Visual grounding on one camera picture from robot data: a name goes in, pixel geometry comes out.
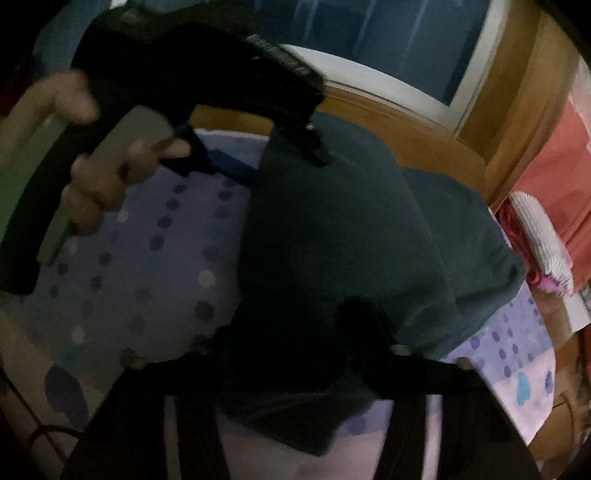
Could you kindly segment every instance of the white ribbed fabric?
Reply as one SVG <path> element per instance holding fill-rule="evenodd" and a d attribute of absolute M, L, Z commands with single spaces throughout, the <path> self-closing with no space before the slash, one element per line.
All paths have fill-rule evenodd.
<path fill-rule="evenodd" d="M 573 273 L 564 254 L 564 245 L 544 208 L 535 197 L 526 192 L 511 193 L 509 201 L 544 274 L 551 275 L 558 283 L 565 286 L 569 294 L 572 294 Z"/>

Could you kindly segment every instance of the wooden panel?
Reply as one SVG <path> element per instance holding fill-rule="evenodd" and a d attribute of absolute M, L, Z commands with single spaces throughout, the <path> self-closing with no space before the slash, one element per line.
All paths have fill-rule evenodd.
<path fill-rule="evenodd" d="M 564 108 L 579 54 L 561 28 L 542 13 L 519 93 L 486 168 L 485 197 L 493 206 L 548 140 Z"/>
<path fill-rule="evenodd" d="M 348 90 L 327 87 L 319 110 L 341 117 L 379 136 L 405 167 L 444 173 L 483 193 L 484 162 L 474 151 L 435 125 Z M 267 119 L 210 107 L 197 107 L 194 127 L 268 135 Z"/>
<path fill-rule="evenodd" d="M 491 69 L 460 130 L 459 138 L 485 163 L 496 150 L 498 134 L 517 98 L 534 48 L 540 14 L 534 0 L 513 1 Z"/>

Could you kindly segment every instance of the dark gray fabric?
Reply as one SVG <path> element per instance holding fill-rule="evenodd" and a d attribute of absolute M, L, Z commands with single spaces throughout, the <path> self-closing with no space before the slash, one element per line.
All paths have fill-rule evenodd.
<path fill-rule="evenodd" d="M 243 303 L 226 384 L 253 394 L 221 405 L 230 418 L 320 455 L 335 417 L 344 421 L 374 399 L 350 371 L 334 329 L 346 299 L 381 306 L 399 343 L 439 359 L 516 295 L 525 272 L 477 193 L 405 171 L 356 125 L 322 113 L 314 124 L 331 165 L 306 162 L 278 134 L 261 160 L 242 237 Z M 320 397 L 322 408 L 310 408 Z M 273 421 L 277 415 L 305 432 Z"/>

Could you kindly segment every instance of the white window frame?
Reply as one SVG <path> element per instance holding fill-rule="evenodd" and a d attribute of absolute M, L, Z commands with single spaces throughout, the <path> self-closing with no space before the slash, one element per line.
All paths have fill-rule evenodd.
<path fill-rule="evenodd" d="M 512 0 L 491 0 L 480 37 L 458 90 L 447 106 L 390 75 L 360 63 L 309 48 L 285 45 L 323 73 L 327 80 L 394 103 L 450 132 L 458 133 L 480 93 L 505 31 Z"/>

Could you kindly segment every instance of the gray cloth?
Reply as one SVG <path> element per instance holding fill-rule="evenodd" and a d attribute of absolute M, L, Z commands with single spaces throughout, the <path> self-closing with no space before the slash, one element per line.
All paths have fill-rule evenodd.
<path fill-rule="evenodd" d="M 401 168 L 376 136 L 314 116 L 334 162 L 318 168 L 273 133 L 243 230 L 225 413 L 321 455 L 375 399 L 335 331 L 347 299 L 386 313 L 399 343 L 439 359 L 476 333 L 525 277 L 476 192 Z"/>

